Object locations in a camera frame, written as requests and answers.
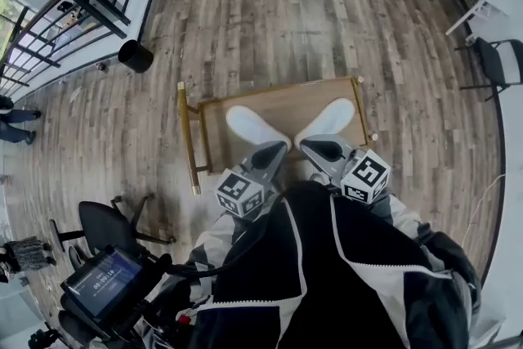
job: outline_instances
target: black bucket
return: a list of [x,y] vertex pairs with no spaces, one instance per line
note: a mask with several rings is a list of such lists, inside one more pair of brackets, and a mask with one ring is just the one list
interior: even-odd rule
[[154,54],[135,39],[124,43],[118,52],[118,61],[137,73],[145,73],[153,60]]

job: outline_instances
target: white cable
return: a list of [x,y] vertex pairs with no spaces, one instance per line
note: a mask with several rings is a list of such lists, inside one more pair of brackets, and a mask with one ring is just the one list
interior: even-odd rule
[[485,189],[485,192],[483,193],[483,196],[481,197],[481,199],[478,201],[477,205],[476,205],[476,209],[474,210],[474,212],[472,213],[471,215],[471,218],[470,220],[468,221],[468,227],[467,227],[467,231],[465,231],[465,235],[463,236],[463,241],[461,243],[461,247],[463,247],[465,245],[465,240],[467,239],[467,235],[468,235],[468,232],[470,231],[471,227],[472,227],[472,220],[474,219],[474,217],[476,216],[477,212],[480,210],[480,205],[481,205],[481,202],[483,201],[483,199],[485,199],[485,196],[487,195],[487,192],[489,191],[489,189],[494,186],[499,179],[501,179],[502,177],[506,176],[507,174],[504,173],[503,175],[499,175],[498,177],[496,177],[494,179],[494,181],[490,184],[490,186]]

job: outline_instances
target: display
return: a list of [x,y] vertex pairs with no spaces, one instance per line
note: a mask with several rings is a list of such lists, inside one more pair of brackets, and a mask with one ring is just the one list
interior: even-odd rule
[[141,270],[138,263],[113,249],[111,253],[94,257],[66,280],[62,288],[77,304],[96,317],[124,296],[126,288]]

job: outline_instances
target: blue jeans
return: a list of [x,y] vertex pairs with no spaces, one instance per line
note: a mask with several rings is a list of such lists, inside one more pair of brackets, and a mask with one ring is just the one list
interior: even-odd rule
[[0,114],[0,140],[18,143],[24,141],[30,131],[14,128],[10,123],[25,123],[34,121],[36,114],[33,110],[12,110],[9,114]]

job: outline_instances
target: wooden tray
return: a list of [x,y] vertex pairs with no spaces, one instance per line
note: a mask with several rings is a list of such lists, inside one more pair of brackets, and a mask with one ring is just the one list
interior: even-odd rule
[[[229,96],[200,102],[197,108],[187,105],[186,87],[178,83],[178,108],[186,142],[187,161],[193,193],[200,193],[198,172],[220,173],[232,168],[252,149],[252,145],[236,136],[227,126],[227,110],[234,105],[247,106],[265,119],[272,127],[293,139],[330,102],[345,97],[355,105],[355,116],[340,133],[354,146],[369,145],[359,94],[359,81],[355,78],[335,78],[318,82],[272,87],[245,95]],[[205,150],[206,165],[197,167],[190,135],[191,116],[199,119],[200,134]],[[293,149],[288,159],[303,159]]]

